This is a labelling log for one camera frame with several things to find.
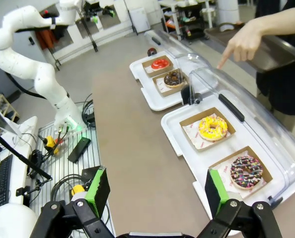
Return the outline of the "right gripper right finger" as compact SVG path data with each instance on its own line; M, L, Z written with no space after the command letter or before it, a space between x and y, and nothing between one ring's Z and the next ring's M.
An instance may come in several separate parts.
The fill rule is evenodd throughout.
M205 193L212 219L199 238L225 238L230 231L240 231L245 238L281 238L282 234L271 206L264 201L252 206L230 198L218 171L207 172Z

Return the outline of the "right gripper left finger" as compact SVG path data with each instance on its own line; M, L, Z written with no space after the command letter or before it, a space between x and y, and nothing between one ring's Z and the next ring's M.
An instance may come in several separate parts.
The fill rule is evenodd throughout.
M70 238L75 230L83 230L88 238L113 238L101 220L110 193L106 168L94 167L95 174L85 196L66 204L49 201L31 233L32 238Z

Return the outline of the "person's left hand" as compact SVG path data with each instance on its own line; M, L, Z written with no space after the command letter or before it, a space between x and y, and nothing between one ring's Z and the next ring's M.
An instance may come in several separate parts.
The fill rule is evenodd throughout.
M262 30L263 26L258 18L246 23L228 41L217 68L221 69L231 55L234 61L252 60L260 46Z

